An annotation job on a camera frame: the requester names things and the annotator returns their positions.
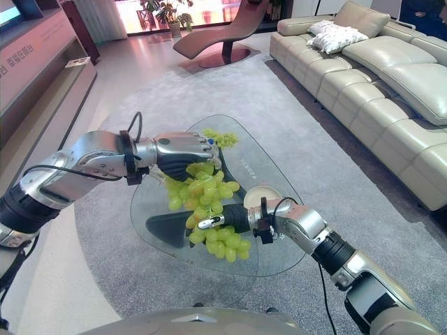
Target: grape bunch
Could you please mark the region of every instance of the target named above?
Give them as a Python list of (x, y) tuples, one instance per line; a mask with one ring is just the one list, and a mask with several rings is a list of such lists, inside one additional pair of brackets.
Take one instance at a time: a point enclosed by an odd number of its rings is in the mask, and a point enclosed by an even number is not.
[(234, 133), (220, 134), (212, 129), (203, 129), (202, 133), (206, 137), (212, 138), (215, 142), (217, 142), (217, 145), (219, 145), (221, 149), (231, 148), (238, 142), (237, 136)]
[(236, 256), (241, 260), (248, 260), (250, 257), (251, 242), (242, 239), (232, 225), (224, 228), (194, 228), (189, 235), (189, 241), (194, 244), (205, 241), (208, 253), (215, 255), (218, 259), (225, 258), (230, 263), (236, 261)]
[[(220, 134), (212, 129), (205, 129), (206, 137), (216, 140), (221, 148), (232, 147), (237, 142), (235, 134)], [(224, 182), (224, 173), (215, 171), (213, 162), (192, 163), (186, 168), (191, 175), (186, 181), (177, 181), (168, 176), (165, 187), (168, 190), (169, 209), (177, 211), (182, 206), (193, 211), (185, 223), (187, 229), (193, 230), (189, 235), (192, 244), (205, 242), (207, 251), (218, 259), (225, 258), (229, 262), (249, 258), (251, 243), (243, 240), (235, 228), (227, 226), (206, 230), (199, 229), (198, 222), (221, 214), (224, 211), (223, 199), (231, 199), (240, 185), (236, 181)]]

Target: robotic arm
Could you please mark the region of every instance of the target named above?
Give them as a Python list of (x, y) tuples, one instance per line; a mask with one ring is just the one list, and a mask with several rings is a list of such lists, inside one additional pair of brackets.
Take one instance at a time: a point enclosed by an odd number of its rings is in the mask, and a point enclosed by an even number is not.
[[(127, 131), (92, 131), (70, 149), (29, 168), (0, 198), (0, 294), (12, 284), (27, 257), (24, 250), (40, 228), (98, 184), (122, 177), (128, 185), (140, 184), (154, 165), (169, 177), (185, 180), (188, 164), (211, 158), (211, 145), (197, 133), (166, 133), (139, 141)], [(7, 326), (0, 318), (0, 329)]]
[[(24, 249), (40, 228), (99, 183), (125, 177), (128, 185), (140, 184), (154, 165), (183, 181), (188, 177), (188, 164), (216, 160), (215, 152), (196, 133), (167, 133), (140, 141), (127, 131), (119, 135), (93, 131), (70, 149), (31, 167), (20, 183), (0, 198), (0, 293), (13, 282), (27, 257)], [(228, 224), (235, 213), (263, 243), (272, 243), (278, 233), (289, 236), (324, 267), (340, 290), (349, 290), (345, 306), (362, 332), (437, 334), (414, 312), (414, 303), (405, 291), (362, 251), (346, 243), (313, 209), (289, 200), (263, 199), (260, 207), (248, 213), (239, 209), (225, 218), (224, 211), (199, 227)], [(1, 328), (7, 329), (7, 324), (0, 324)]]
[(261, 201), (248, 211), (248, 223), (272, 243), (285, 234), (329, 273), (342, 291), (344, 305), (364, 334), (438, 334), (415, 312), (407, 293), (365, 253), (345, 242), (313, 209), (290, 200)]

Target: brown lounge chair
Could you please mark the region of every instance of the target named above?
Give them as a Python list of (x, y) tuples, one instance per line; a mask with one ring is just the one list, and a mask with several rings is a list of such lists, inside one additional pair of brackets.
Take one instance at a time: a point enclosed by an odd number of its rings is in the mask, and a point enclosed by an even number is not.
[(222, 66), (239, 61), (250, 54), (248, 49), (233, 51), (233, 42), (252, 35), (264, 18), (270, 0), (242, 0), (233, 22), (218, 29), (199, 30), (174, 44), (174, 50), (189, 59), (196, 58), (207, 47), (223, 42), (222, 54), (201, 62), (202, 67)]

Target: television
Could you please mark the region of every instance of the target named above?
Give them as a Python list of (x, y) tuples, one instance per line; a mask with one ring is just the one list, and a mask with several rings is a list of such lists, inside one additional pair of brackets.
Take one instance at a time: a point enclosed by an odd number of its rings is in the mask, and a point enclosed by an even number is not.
[(12, 0), (0, 0), (0, 32), (22, 21), (20, 11)]

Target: chair base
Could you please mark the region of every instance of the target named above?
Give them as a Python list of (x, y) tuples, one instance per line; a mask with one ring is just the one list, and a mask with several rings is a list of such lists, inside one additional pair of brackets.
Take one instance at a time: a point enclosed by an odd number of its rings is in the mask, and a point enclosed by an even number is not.
[(216, 52), (215, 54), (211, 54), (210, 56), (201, 59), (198, 65), (201, 68), (218, 68), (240, 61), (246, 58), (249, 54), (249, 49), (234, 49), (231, 52), (231, 57), (223, 57), (221, 52)]

